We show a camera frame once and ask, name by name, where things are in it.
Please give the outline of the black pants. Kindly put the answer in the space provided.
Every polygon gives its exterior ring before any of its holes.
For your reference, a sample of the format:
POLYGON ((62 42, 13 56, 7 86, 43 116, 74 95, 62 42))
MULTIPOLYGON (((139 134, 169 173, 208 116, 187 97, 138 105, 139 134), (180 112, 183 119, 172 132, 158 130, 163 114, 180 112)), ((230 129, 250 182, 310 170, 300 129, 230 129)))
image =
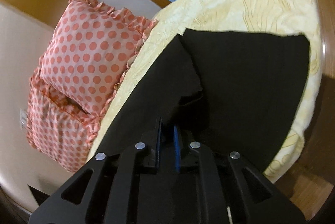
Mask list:
POLYGON ((136 172, 127 223, 200 223, 195 180, 175 168, 174 128, 208 146, 219 163, 237 151, 263 173, 290 131, 308 67, 303 35, 187 29, 175 36, 102 142, 116 163, 161 120, 158 166, 136 172))

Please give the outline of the left polka dot pillow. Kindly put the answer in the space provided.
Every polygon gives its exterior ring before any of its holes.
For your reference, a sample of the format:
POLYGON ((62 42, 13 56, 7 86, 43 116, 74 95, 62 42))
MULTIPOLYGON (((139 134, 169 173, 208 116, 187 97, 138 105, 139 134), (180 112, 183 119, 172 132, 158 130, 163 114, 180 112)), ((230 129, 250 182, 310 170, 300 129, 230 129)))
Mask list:
POLYGON ((75 173, 88 158, 100 121, 43 81, 40 72, 38 66, 29 78, 28 143, 75 173))

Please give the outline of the polka dot pillow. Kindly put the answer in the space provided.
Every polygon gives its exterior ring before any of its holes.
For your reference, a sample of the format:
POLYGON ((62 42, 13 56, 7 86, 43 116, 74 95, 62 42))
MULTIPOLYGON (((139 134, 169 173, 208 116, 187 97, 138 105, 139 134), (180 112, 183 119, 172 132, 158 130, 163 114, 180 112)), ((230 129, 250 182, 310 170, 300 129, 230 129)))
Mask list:
POLYGON ((40 72, 38 66, 29 78, 28 143, 75 173, 88 158, 100 121, 43 81, 40 72))
POLYGON ((69 0, 41 59, 40 77, 103 117, 156 20, 98 0, 69 0))

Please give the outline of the right polka dot pillow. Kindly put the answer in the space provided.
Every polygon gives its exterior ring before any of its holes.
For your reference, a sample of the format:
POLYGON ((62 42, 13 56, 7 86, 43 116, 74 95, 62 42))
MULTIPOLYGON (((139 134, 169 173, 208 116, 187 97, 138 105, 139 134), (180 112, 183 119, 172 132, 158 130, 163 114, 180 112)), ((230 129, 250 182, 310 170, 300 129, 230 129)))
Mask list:
POLYGON ((41 59, 40 77, 103 117, 156 20, 98 0, 69 0, 41 59))

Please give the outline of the cream patterned bed cover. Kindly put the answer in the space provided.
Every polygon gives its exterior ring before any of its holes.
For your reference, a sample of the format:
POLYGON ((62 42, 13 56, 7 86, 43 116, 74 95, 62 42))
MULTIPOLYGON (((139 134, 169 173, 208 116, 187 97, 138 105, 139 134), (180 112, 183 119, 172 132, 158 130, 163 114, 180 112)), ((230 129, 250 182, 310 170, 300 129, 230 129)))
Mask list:
POLYGON ((305 143, 304 132, 312 119, 320 88, 323 53, 317 0, 176 0, 161 9, 155 19, 158 24, 125 74, 101 122, 89 157, 93 157, 131 92, 176 34, 183 33, 187 28, 262 32, 280 36, 304 34, 310 43, 307 84, 290 131, 264 172, 271 182, 276 182, 301 155, 305 143))

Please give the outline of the white wall socket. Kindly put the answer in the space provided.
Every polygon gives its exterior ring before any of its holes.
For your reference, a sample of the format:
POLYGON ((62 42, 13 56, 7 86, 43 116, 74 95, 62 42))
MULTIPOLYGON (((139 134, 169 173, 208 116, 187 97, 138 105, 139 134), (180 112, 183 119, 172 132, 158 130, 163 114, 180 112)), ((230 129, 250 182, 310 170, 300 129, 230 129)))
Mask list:
POLYGON ((19 123, 22 130, 27 129, 27 111, 24 109, 19 110, 19 123))

